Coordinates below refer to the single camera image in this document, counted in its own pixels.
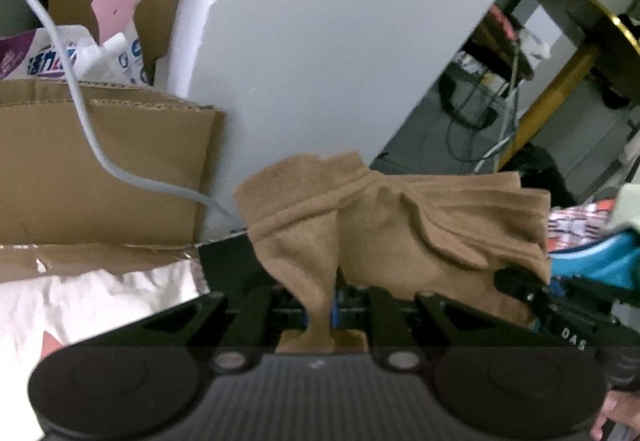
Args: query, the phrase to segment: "hand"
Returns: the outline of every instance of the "hand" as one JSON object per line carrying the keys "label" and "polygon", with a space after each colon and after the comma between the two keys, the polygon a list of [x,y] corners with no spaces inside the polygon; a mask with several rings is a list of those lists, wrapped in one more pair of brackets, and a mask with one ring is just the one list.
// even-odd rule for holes
{"label": "hand", "polygon": [[596,423],[591,429],[591,437],[595,441],[602,439],[602,426],[607,419],[611,419],[616,423],[623,423],[636,431],[640,431],[640,397],[628,392],[609,392]]}

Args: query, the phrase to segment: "colorful fabric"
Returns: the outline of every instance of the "colorful fabric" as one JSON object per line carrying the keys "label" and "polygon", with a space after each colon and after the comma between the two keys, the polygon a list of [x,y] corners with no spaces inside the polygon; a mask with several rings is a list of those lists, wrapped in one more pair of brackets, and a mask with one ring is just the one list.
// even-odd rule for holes
{"label": "colorful fabric", "polygon": [[600,239],[615,205],[615,199],[553,210],[548,222],[548,251],[591,244]]}
{"label": "colorful fabric", "polygon": [[640,235],[628,230],[587,246],[550,254],[554,277],[580,275],[622,289],[636,287]]}

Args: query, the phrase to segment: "metal screw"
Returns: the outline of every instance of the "metal screw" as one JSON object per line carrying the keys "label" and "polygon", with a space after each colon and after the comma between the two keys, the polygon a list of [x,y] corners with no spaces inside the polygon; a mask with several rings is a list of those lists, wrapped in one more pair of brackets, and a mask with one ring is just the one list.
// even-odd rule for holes
{"label": "metal screw", "polygon": [[237,371],[242,369],[247,362],[246,356],[237,351],[220,353],[214,358],[214,363],[224,371]]}
{"label": "metal screw", "polygon": [[389,366],[399,371],[410,371],[420,365],[420,357],[411,351],[396,351],[386,358]]}

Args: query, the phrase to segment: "circular pad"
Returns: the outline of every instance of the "circular pad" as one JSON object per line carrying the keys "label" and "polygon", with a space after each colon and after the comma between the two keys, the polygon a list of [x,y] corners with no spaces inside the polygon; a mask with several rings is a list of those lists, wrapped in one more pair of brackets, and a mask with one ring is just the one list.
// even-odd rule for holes
{"label": "circular pad", "polygon": [[575,347],[452,348],[436,394],[460,421],[508,439],[552,439],[590,427],[606,394],[593,358]]}
{"label": "circular pad", "polygon": [[45,358],[29,399],[47,426],[85,440],[152,432],[198,392],[198,369],[180,347],[71,347]]}

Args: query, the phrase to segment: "pink paper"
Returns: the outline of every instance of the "pink paper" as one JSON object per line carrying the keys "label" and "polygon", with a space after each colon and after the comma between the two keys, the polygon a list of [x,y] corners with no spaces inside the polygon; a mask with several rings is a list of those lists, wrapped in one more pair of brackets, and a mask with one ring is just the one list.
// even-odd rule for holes
{"label": "pink paper", "polygon": [[141,0],[94,0],[91,7],[98,21],[100,45],[118,33],[124,33],[133,20]]}

